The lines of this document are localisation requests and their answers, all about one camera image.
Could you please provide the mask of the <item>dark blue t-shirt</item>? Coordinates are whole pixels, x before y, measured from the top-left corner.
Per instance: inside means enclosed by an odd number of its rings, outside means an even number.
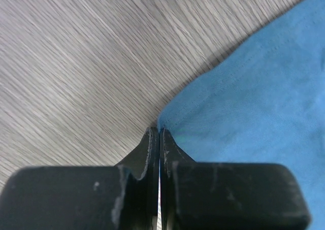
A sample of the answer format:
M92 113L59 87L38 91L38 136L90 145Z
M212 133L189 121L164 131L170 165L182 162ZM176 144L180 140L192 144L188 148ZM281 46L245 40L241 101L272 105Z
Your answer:
M324 0L303 0L250 36L161 111L157 126L198 161L275 162L324 229Z

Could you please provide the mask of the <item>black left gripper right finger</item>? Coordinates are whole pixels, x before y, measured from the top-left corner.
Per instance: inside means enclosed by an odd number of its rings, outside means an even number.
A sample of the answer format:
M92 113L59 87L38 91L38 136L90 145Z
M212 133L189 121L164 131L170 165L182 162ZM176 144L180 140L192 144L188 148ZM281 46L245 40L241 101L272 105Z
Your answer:
M162 229L306 229L296 178L276 163L196 162L160 132Z

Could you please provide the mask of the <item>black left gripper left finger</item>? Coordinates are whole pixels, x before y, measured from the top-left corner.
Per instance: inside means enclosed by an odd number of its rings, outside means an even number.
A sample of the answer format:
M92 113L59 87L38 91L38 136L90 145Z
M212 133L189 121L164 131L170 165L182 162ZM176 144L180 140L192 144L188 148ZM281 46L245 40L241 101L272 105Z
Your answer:
M1 192L1 229L156 229L158 171L155 127L114 166L22 168Z

